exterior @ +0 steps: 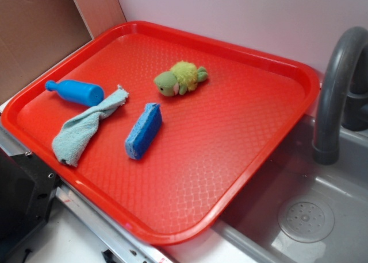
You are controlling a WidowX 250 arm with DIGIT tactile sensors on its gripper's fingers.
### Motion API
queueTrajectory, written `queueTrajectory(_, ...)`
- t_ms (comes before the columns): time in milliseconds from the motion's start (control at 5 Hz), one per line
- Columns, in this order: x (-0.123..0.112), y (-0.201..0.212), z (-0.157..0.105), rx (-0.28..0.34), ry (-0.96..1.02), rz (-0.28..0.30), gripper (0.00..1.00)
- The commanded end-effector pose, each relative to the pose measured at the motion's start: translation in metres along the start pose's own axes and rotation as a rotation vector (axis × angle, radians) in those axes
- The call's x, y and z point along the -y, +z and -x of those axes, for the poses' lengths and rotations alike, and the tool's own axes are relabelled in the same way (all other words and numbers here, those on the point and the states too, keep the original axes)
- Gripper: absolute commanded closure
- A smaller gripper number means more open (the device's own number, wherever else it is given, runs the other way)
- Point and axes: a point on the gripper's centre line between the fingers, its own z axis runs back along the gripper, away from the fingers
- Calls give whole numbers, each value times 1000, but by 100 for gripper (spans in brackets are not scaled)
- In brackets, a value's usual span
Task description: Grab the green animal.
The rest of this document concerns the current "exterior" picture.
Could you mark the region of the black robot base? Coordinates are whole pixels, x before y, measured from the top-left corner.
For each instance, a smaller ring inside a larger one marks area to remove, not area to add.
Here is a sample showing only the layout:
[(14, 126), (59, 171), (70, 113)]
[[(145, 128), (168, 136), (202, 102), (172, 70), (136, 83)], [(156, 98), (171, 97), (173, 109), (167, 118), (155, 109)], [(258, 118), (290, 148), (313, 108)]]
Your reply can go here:
[(37, 155), (1, 151), (1, 262), (47, 224), (58, 184)]

